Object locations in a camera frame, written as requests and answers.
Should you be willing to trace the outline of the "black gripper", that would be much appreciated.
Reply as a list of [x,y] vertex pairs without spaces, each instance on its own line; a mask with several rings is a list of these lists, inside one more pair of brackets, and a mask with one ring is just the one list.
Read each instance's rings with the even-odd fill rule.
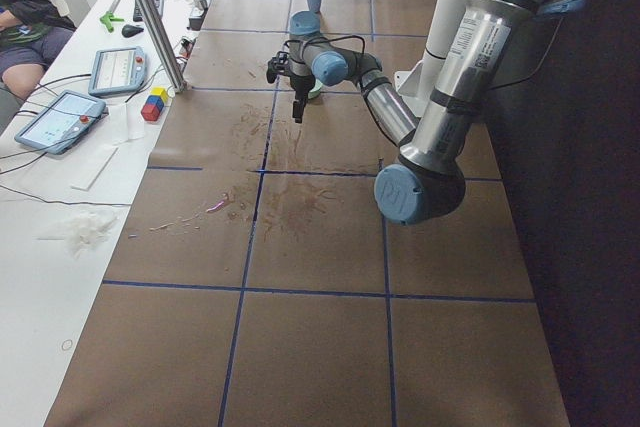
[[295,91],[292,118],[296,123],[301,123],[308,101],[309,93],[313,89],[313,74],[303,64],[290,64],[290,85]]

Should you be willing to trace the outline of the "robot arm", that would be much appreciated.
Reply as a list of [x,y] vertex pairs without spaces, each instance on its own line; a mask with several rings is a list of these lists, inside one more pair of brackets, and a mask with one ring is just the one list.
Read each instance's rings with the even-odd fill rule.
[[380,212],[411,225],[454,211],[465,195],[457,165],[467,132],[519,28],[534,18],[557,17],[586,0],[437,0],[423,58],[398,80],[378,59],[339,48],[312,11],[289,22],[287,51],[269,64],[267,78],[289,78],[293,118],[300,120],[316,84],[344,81],[360,91],[379,129],[398,148],[394,164],[374,183]]

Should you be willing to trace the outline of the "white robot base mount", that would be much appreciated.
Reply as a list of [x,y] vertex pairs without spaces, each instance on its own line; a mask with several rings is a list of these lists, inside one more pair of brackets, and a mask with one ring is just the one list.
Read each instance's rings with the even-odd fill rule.
[[396,90],[418,117],[425,111],[464,13],[464,0],[437,0],[422,59],[411,71],[396,72]]

